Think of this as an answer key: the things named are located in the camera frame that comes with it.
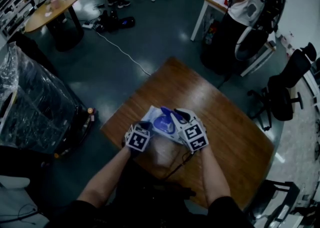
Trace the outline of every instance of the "black shirt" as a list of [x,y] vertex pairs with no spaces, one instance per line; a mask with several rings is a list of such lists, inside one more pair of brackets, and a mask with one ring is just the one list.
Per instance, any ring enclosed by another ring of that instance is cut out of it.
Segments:
[[47,227],[253,227],[231,197],[215,200],[207,216],[189,213],[182,203],[150,202],[141,207],[139,202],[122,202],[96,209],[90,203],[76,200]]

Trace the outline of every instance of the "brown square table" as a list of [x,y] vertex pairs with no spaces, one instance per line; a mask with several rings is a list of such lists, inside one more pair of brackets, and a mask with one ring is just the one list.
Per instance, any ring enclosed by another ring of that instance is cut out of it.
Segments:
[[[263,132],[217,88],[175,58],[142,85],[103,125],[103,133],[119,148],[130,125],[141,120],[149,107],[193,110],[206,126],[210,146],[231,189],[243,209],[266,176],[274,147]],[[155,136],[136,162],[156,178],[164,178],[182,163],[182,145]],[[191,188],[191,200],[208,207],[202,183],[199,152],[173,174],[175,181]]]

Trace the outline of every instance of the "chair base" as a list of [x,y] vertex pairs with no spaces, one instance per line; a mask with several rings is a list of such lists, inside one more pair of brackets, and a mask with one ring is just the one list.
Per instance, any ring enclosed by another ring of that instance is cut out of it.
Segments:
[[247,95],[254,96],[255,98],[257,98],[259,101],[261,101],[263,103],[263,106],[261,107],[261,109],[255,115],[253,115],[253,116],[249,115],[249,118],[255,119],[255,118],[259,117],[263,111],[266,111],[266,113],[268,115],[269,126],[266,126],[266,127],[262,126],[262,129],[264,131],[269,131],[272,128],[272,122],[271,122],[271,107],[270,107],[270,101],[269,101],[267,89],[263,88],[261,95],[254,90],[248,91]]

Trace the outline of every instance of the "plastic bag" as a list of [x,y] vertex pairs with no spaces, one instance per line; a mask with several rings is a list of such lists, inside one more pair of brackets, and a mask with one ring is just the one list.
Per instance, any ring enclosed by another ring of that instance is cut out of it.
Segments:
[[11,43],[0,65],[0,145],[53,153],[75,109],[63,82]]

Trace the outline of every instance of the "pink object on table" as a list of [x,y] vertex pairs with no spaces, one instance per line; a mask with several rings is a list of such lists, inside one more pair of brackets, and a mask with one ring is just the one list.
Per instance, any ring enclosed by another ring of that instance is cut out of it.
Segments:
[[51,0],[51,6],[54,8],[54,9],[58,9],[60,7],[60,2],[59,0]]

